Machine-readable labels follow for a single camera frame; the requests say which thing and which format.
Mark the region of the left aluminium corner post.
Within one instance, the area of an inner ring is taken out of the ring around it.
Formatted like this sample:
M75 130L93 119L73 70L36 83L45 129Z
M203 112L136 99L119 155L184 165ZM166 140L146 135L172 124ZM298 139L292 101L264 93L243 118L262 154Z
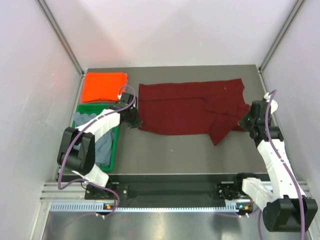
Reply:
M56 18L54 17L50 7L48 6L45 0L35 0L37 5L39 6L40 10L42 11L43 15L45 16L46 20L48 21L49 25L51 26L55 36L57 37L59 43L61 44L62 48L64 49L65 53L67 54L68 58L72 62L76 71L82 76L85 71L81 67L78 59L76 58L70 44L67 41L62 29L59 26Z

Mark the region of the green plastic bin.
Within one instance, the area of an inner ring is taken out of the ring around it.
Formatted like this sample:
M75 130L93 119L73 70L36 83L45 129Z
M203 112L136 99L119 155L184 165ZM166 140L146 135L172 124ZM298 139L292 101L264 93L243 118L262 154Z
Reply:
M80 103L78 104L75 113L76 112L80 112L81 114L95 113L99 115L104 109L106 109L107 107L110 107L111 105L112 105L111 103ZM74 115L73 115L72 127L74 128ZM119 137L119 126L116 126L111 130L114 132L114 140L112 143L110 165L109 167L99 166L100 169L106 173L114 169L114 164L116 160L116 149L117 149L117 143L118 143L118 137Z

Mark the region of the dark red t-shirt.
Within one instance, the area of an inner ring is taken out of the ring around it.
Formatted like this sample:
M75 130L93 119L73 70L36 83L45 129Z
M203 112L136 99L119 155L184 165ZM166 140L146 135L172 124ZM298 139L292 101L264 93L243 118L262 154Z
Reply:
M220 81L140 84L141 130L159 135L207 134L217 145L249 111L240 78Z

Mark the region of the crumpled grey-blue t-shirt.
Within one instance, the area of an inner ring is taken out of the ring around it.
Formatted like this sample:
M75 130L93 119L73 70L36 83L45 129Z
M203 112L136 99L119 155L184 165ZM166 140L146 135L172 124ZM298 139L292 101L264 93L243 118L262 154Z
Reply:
M73 115L74 128L82 126L97 116L96 113L75 112ZM98 166L109 167L111 162L113 140L115 133L112 130L106 132L95 143L95 163Z

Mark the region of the aluminium corner post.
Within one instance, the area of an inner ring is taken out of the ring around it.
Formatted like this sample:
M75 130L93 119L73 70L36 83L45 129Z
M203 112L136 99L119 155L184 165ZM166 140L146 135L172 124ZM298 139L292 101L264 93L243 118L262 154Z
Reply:
M285 18L284 23L282 24L278 34L276 35L273 43L271 44L269 50L267 51L265 57L261 65L257 68L258 72L262 74L262 72L266 69L269 62L271 61L273 55L275 54L276 50L278 49L279 45L281 44L282 40L284 39L286 33L288 32L289 28L291 27L293 21L301 11L303 5L305 4L305 0L295 0L294 5L291 8L288 16Z
M56 18L54 17L50 7L48 6L45 0L35 0L37 5L39 6L40 10L42 11L43 15L45 16L46 20L48 21L49 25L51 26L55 36L57 37L59 43L61 44L62 48L64 49L65 53L67 54L68 58L72 62L76 71L82 76L85 71L81 67L78 59L76 58L70 44L67 41L62 29L59 26Z

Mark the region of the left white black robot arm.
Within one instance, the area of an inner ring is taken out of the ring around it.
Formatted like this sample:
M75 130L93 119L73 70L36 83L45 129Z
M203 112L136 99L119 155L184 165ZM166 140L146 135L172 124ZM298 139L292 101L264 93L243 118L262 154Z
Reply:
M62 170L65 168L96 187L96 192L102 198L109 198L114 187L107 173L103 172L96 164L96 142L104 134L126 123L132 128L139 128L142 120L139 117L135 94L124 92L120 99L108 106L89 122L74 127L68 127L62 134L62 139L57 155L57 164Z

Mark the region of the right aluminium corner post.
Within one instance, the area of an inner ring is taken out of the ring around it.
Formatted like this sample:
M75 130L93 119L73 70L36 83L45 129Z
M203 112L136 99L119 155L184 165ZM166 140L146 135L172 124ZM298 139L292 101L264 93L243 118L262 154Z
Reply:
M285 18L284 23L282 24L278 34L276 35L273 43L271 44L269 50L267 51L265 57L261 65L257 68L258 72L262 74L262 72L266 69L269 62L271 61L273 55L275 54L276 50L278 49L279 45L281 44L282 40L284 39L286 33L288 32L289 28L291 27L293 21L301 11L303 5L305 4L305 0L295 0L294 5L291 8L288 16Z

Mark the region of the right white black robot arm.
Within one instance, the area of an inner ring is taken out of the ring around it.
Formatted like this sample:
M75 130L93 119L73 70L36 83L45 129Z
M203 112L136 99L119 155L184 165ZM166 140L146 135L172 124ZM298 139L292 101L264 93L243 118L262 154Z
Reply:
M271 125L277 109L274 100L253 101L239 126L249 132L261 155L272 189L255 176L244 177L233 185L239 198L249 196L262 211L264 226L270 232L306 232L317 211L315 199L306 196L299 186L287 158L279 127Z

